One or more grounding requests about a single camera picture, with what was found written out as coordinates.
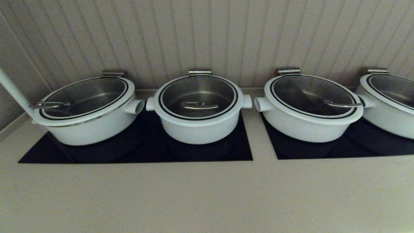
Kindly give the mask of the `black glass induction cooktop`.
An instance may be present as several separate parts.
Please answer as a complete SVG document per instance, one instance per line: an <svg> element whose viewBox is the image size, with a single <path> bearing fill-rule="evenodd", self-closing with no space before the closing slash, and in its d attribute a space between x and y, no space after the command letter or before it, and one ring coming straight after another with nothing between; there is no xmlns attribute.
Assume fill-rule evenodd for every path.
<svg viewBox="0 0 414 233"><path fill-rule="evenodd" d="M242 115L223 139L202 145L170 137L155 112L143 112L121 133L102 142L70 146L46 133L20 160L25 164L105 164L252 161Z"/></svg>
<svg viewBox="0 0 414 233"><path fill-rule="evenodd" d="M261 118L279 160L414 155L414 139L389 133L363 118L351 124L338 139L325 143L291 138L272 127L263 115Z"/></svg>

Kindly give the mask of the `deep white pot steel interior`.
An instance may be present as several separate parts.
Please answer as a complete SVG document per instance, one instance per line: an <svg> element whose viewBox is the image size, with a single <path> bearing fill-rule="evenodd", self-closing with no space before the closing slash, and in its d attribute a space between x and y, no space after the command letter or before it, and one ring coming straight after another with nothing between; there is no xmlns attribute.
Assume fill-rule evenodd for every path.
<svg viewBox="0 0 414 233"><path fill-rule="evenodd" d="M252 108L252 98L246 94L242 96L241 104L236 105L235 110L230 110L223 116L209 120L189 121L166 119L166 115L157 115L161 119L166 133L187 144L208 144L219 141L234 131L239 121L239 113L242 108Z"/></svg>

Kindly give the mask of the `white-rimmed glass lid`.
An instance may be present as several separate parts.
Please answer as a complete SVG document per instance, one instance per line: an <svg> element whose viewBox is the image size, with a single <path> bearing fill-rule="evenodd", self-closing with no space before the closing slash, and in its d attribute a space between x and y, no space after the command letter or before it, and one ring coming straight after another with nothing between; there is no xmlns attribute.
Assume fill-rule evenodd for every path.
<svg viewBox="0 0 414 233"><path fill-rule="evenodd" d="M153 110L165 121L191 127L209 126L236 115L244 94L232 81L209 70L191 70L167 82L153 97Z"/></svg>
<svg viewBox="0 0 414 233"><path fill-rule="evenodd" d="M126 71L106 70L98 77L62 87L29 107L44 120L64 122L121 106L134 89Z"/></svg>
<svg viewBox="0 0 414 233"><path fill-rule="evenodd" d="M372 96L414 115L414 81L392 75L387 68L367 68L360 85Z"/></svg>
<svg viewBox="0 0 414 233"><path fill-rule="evenodd" d="M363 104L344 86L300 68L278 68L265 84L265 97L273 109L303 121L324 125L349 125L361 118Z"/></svg>

